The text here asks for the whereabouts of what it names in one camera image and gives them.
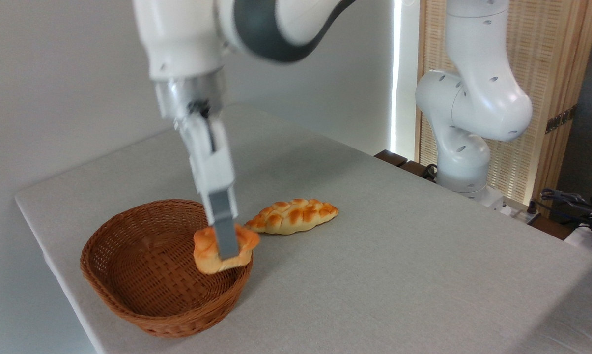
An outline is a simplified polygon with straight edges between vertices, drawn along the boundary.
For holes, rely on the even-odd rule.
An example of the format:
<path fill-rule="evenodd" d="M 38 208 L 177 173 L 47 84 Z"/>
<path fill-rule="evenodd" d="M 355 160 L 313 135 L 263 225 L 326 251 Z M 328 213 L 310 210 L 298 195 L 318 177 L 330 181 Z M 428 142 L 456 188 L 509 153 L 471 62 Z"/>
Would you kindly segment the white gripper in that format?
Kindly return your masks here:
<path fill-rule="evenodd" d="M 193 179 L 214 228 L 219 256 L 239 255 L 234 221 L 239 215 L 233 190 L 235 172 L 226 128 L 220 115 L 191 114 L 177 119 L 177 130 L 190 155 Z"/>

